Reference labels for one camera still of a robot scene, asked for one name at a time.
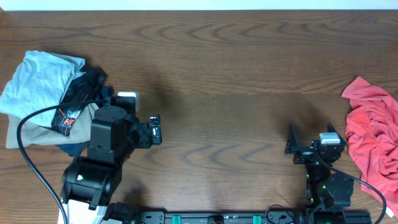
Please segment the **light blue t-shirt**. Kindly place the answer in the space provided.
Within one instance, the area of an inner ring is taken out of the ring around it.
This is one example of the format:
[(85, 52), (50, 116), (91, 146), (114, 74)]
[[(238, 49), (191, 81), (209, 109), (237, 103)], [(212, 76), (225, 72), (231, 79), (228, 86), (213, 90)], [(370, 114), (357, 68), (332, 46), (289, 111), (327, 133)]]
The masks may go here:
[(72, 80), (82, 76), (85, 59), (30, 50), (1, 95), (1, 113), (23, 119), (59, 105)]

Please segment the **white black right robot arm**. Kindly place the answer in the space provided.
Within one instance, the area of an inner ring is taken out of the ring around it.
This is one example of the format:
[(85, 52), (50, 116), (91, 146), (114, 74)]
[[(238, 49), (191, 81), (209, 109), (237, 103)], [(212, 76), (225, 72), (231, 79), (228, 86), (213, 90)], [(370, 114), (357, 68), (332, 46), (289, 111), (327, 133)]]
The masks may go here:
[(343, 174), (332, 173), (346, 141), (328, 123), (327, 132), (310, 146), (300, 146), (295, 128), (289, 127), (285, 154), (292, 154), (293, 163), (305, 166), (307, 171), (306, 198), (311, 206), (295, 215), (295, 223), (344, 223), (344, 210), (351, 206), (353, 181)]

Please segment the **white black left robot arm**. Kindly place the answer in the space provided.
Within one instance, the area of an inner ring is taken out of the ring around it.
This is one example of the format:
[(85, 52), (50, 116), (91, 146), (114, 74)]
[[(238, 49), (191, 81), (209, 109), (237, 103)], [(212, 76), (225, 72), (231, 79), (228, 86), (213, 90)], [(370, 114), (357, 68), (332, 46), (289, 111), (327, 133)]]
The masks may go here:
[(59, 223), (140, 222), (135, 208), (111, 201), (134, 150), (162, 142), (160, 116), (141, 122), (136, 110), (136, 96), (112, 96), (95, 111), (87, 155), (77, 154), (63, 173)]

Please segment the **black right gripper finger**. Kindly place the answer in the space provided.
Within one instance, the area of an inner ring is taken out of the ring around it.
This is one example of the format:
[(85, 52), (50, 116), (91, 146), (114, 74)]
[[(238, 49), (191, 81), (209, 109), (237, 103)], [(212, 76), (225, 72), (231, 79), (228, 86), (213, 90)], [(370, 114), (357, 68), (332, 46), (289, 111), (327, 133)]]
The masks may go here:
[(327, 124), (327, 131), (328, 133), (337, 133), (340, 136), (341, 142), (339, 145), (346, 146), (346, 141), (341, 137), (341, 135), (336, 131), (334, 126), (331, 123)]
[(289, 135), (285, 145), (284, 154), (295, 154), (298, 151), (298, 141), (293, 124), (289, 126)]

